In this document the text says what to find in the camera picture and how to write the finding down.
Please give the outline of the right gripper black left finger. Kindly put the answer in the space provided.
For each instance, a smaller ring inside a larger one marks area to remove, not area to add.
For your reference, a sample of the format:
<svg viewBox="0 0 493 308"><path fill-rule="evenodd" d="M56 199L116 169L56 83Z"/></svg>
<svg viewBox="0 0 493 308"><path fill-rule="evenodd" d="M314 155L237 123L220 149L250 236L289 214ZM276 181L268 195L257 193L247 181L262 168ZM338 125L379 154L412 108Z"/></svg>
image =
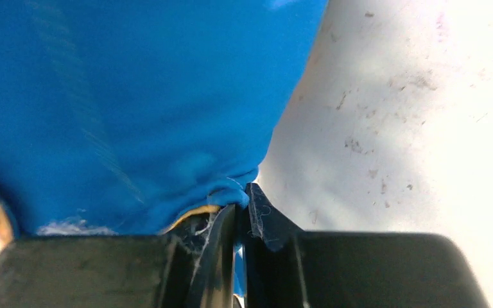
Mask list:
<svg viewBox="0 0 493 308"><path fill-rule="evenodd" d="M21 239L0 250L0 307L231 307L236 208L204 245L173 234Z"/></svg>

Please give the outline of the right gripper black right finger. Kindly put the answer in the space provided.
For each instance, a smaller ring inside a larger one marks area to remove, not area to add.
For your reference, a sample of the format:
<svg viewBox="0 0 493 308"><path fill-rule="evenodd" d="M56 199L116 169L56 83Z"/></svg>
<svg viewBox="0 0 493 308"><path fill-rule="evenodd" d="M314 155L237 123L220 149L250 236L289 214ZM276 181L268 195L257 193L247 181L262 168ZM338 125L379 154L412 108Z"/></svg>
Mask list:
<svg viewBox="0 0 493 308"><path fill-rule="evenodd" d="M487 307L463 253L436 234L301 229L257 184L242 213L247 307Z"/></svg>

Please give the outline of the yellow and blue pillowcase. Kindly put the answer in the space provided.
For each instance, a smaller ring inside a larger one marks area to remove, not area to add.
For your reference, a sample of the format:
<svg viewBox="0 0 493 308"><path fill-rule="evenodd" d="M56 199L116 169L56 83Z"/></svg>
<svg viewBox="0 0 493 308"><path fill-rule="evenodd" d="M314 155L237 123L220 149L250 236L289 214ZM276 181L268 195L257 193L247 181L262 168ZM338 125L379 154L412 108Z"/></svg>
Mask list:
<svg viewBox="0 0 493 308"><path fill-rule="evenodd" d="M173 234L236 208L327 1L0 1L0 250Z"/></svg>

